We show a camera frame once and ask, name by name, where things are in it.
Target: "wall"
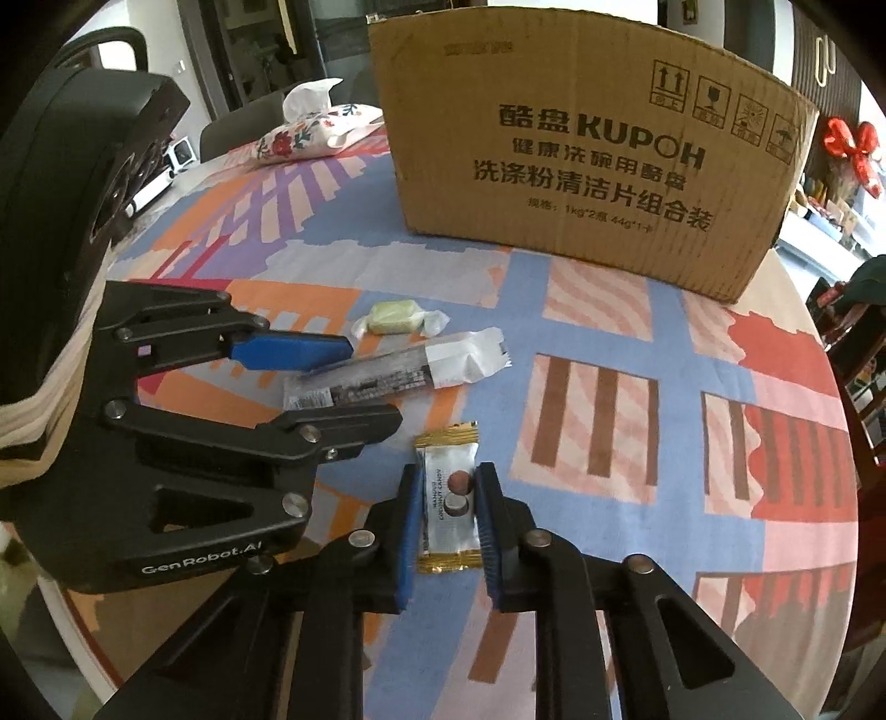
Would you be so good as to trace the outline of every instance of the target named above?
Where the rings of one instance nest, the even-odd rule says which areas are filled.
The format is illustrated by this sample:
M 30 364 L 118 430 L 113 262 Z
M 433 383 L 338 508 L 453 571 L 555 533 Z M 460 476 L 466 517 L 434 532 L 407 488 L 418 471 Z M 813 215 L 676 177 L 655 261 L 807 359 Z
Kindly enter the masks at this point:
M 790 85 L 794 74 L 794 6 L 790 0 L 774 0 L 775 52 L 773 75 Z
M 684 35 L 692 35 L 709 45 L 723 47 L 726 34 L 726 5 L 724 0 L 698 0 L 698 22 L 683 23 L 683 3 L 667 0 L 667 27 Z
M 859 105 L 859 122 L 867 120 L 877 129 L 877 136 L 880 138 L 880 145 L 886 145 L 886 116 L 883 110 L 877 105 L 871 91 L 867 89 L 864 83 L 861 83 L 861 103 Z
M 74 37 L 114 26 L 131 26 L 140 30 L 148 43 L 148 69 L 152 73 L 173 78 L 190 100 L 190 107 L 175 127 L 175 136 L 188 136 L 196 152 L 200 132 L 210 118 L 197 76 L 191 67 L 178 3 L 175 0 L 112 0 L 93 15 Z M 134 67 L 132 50 L 125 43 L 103 43 L 98 51 L 105 67 Z
M 178 3 L 175 0 L 127 0 L 127 7 L 130 24 L 141 30 L 147 40 L 148 69 L 172 77 L 190 100 L 188 111 L 175 127 L 175 135 L 188 136 L 196 152 L 200 132 L 210 118 L 184 41 Z

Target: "cardboard box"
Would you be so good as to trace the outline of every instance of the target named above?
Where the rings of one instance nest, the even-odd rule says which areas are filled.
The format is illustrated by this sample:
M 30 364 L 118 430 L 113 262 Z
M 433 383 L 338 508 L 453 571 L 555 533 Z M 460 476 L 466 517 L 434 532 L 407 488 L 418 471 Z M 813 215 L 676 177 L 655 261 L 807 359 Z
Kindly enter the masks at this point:
M 694 37 L 475 7 L 369 28 L 408 226 L 735 301 L 778 231 L 815 106 Z

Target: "red ribbon bow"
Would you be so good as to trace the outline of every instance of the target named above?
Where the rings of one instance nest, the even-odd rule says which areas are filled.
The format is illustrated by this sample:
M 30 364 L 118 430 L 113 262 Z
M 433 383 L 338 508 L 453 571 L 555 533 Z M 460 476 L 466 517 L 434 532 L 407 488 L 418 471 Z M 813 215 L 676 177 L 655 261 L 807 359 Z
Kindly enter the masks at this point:
M 882 192 L 880 177 L 867 157 L 880 145 L 876 128 L 870 122 L 862 122 L 856 136 L 853 137 L 845 120 L 831 118 L 828 120 L 824 144 L 825 150 L 835 158 L 849 158 L 855 170 L 855 177 L 859 179 L 862 187 L 875 198 L 880 197 Z

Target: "chair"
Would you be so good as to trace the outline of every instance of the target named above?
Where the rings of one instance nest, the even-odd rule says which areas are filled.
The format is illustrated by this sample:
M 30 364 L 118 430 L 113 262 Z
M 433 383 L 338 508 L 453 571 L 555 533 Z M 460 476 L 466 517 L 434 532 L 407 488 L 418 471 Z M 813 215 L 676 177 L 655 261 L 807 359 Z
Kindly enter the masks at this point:
M 200 160 L 217 158 L 283 125 L 283 98 L 289 90 L 275 90 L 206 125 L 200 133 Z
M 886 342 L 886 318 L 883 315 L 883 308 L 879 305 L 868 305 L 859 313 L 860 317 L 854 325 L 828 350 L 831 365 L 844 385 L 856 378 Z
M 869 403 L 856 411 L 843 383 L 843 377 L 833 368 L 834 379 L 846 416 L 846 425 L 852 447 L 852 457 L 859 479 L 859 557 L 856 566 L 855 594 L 843 657 L 831 685 L 825 710 L 839 710 L 839 720 L 868 720 L 881 717 L 883 698 L 886 697 L 886 653 L 861 680 L 857 689 L 846 700 L 851 687 L 856 685 L 862 652 L 875 650 L 866 647 L 880 637 L 886 621 L 886 467 L 876 462 L 864 425 L 869 415 Z

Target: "colorful patterned tablecloth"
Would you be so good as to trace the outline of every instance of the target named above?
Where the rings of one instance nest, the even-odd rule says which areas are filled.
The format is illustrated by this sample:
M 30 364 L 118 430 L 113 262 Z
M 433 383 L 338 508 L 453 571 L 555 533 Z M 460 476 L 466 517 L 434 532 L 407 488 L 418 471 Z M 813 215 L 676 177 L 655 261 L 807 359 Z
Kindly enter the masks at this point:
M 348 333 L 392 298 L 444 310 L 448 333 L 500 327 L 511 368 L 402 398 L 393 438 L 321 468 L 305 547 L 359 527 L 393 495 L 415 434 L 474 419 L 479 459 L 540 526 L 604 558 L 656 558 L 806 717 L 818 711 L 851 603 L 855 473 L 828 361 L 774 252 L 728 308 L 620 270 L 414 236 L 379 133 L 335 159 L 197 189 L 112 275 L 227 290 L 281 329 Z M 404 342 L 367 337 L 358 352 Z M 282 383 L 218 361 L 141 391 L 251 426 L 279 412 Z M 224 577 L 64 595 L 99 694 Z M 530 614 L 492 612 L 479 571 L 421 576 L 406 613 L 367 617 L 365 716 L 529 720 L 533 635 Z

